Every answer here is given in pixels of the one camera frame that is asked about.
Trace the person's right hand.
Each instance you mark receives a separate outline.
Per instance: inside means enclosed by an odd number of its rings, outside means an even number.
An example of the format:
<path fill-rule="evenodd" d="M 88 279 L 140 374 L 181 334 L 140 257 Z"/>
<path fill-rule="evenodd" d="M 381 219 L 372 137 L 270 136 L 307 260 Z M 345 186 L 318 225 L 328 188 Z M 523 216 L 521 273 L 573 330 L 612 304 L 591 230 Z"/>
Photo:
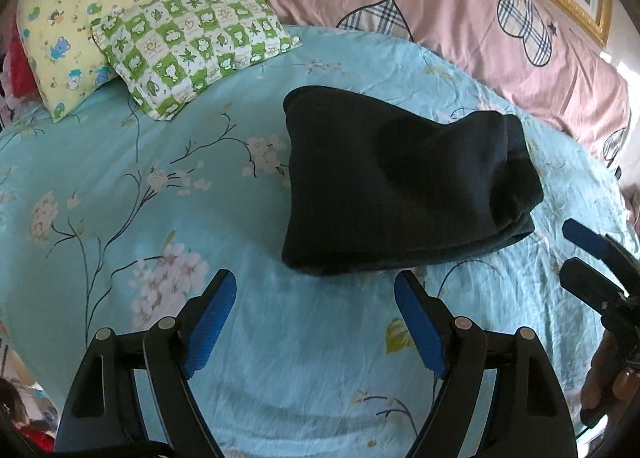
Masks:
<path fill-rule="evenodd" d="M 605 331 L 597 351 L 593 354 L 586 380 L 580 391 L 580 407 L 594 409 L 600 404 L 605 389 L 610 386 L 614 403 L 608 408 L 608 420 L 619 419 L 626 412 L 639 389 L 639 373 L 623 369 L 618 361 L 614 334 Z"/>

